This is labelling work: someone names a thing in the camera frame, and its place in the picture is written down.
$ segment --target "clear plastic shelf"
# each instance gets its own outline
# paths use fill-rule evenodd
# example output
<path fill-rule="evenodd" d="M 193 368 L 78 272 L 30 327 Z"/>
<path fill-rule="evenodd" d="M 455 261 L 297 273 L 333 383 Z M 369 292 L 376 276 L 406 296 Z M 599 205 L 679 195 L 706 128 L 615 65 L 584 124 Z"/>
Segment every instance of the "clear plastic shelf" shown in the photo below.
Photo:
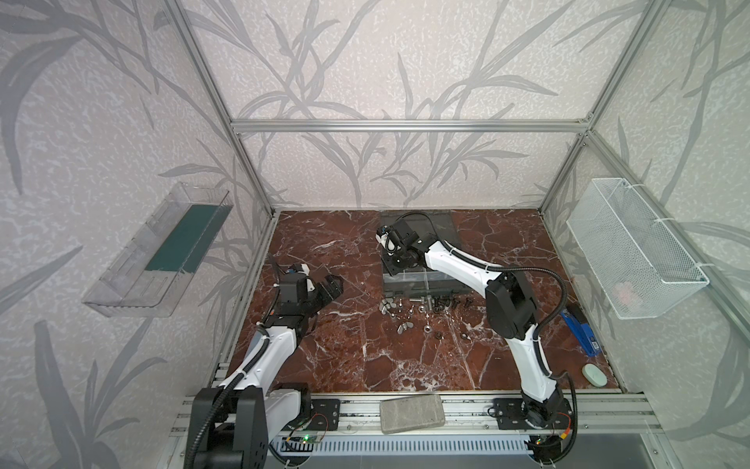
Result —
<path fill-rule="evenodd" d="M 228 195 L 178 182 L 83 303 L 107 317 L 169 317 L 232 210 Z"/>

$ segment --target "white soap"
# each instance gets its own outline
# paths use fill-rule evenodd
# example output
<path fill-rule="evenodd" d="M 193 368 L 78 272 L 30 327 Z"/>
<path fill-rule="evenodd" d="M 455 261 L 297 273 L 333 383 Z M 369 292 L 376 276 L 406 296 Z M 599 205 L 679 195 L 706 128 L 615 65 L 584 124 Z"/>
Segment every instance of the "white soap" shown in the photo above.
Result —
<path fill-rule="evenodd" d="M 589 380 L 589 383 L 596 387 L 607 386 L 607 377 L 602 370 L 593 363 L 587 363 L 583 366 L 583 376 Z"/>

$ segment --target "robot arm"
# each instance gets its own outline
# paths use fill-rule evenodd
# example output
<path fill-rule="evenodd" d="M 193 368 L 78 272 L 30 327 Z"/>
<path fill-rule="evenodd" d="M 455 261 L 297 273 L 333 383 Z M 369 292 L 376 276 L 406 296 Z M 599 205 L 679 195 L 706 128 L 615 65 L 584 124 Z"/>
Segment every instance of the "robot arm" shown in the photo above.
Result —
<path fill-rule="evenodd" d="M 201 389 L 193 400 L 187 431 L 185 469 L 204 467 L 263 467 L 269 440 L 287 423 L 302 424 L 311 417 L 306 385 L 285 385 L 268 392 L 301 339 L 310 321 L 338 298 L 341 277 L 327 275 L 314 282 L 309 268 L 296 264 L 280 275 L 273 311 L 259 324 L 247 355 L 219 387 Z M 235 414 L 234 423 L 225 422 Z"/>
<path fill-rule="evenodd" d="M 499 266 L 457 250 L 434 233 L 417 233 L 405 220 L 379 228 L 376 238 L 389 274 L 422 265 L 450 275 L 485 298 L 487 321 L 507 341 L 518 367 L 526 420 L 537 428 L 547 427 L 563 403 L 563 393 L 551 378 L 541 345 L 534 344 L 538 303 L 526 277 L 490 270 Z"/>

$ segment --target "wire mesh basket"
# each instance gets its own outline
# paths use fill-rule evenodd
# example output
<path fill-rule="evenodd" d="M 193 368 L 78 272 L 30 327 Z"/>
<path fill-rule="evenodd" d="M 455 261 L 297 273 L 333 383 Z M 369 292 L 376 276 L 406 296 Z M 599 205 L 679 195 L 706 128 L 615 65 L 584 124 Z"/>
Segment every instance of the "wire mesh basket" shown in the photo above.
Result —
<path fill-rule="evenodd" d="M 658 317 L 708 277 L 626 179 L 592 179 L 568 219 L 617 317 Z"/>

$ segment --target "leaf pattern wallpaper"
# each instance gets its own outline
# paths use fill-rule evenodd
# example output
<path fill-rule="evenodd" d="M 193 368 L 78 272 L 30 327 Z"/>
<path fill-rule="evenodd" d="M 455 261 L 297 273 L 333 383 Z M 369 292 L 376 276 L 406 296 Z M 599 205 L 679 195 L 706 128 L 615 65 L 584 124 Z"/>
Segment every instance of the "leaf pattern wallpaper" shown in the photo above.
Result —
<path fill-rule="evenodd" d="M 0 466 L 154 467 L 268 223 L 159 2 L 0 1 Z M 235 206 L 168 318 L 81 303 L 175 182 Z"/>
<path fill-rule="evenodd" d="M 184 4 L 235 119 L 579 119 L 646 2 Z M 538 206 L 572 140 L 244 135 L 266 192 L 290 208 Z"/>
<path fill-rule="evenodd" d="M 750 297 L 747 122 L 750 2 L 672 2 L 598 132 L 737 292 Z M 644 391 L 684 467 L 750 459 L 750 349 L 700 292 L 652 320 L 608 304 L 566 220 L 591 178 L 585 150 L 545 214 L 561 258 L 628 389 Z"/>

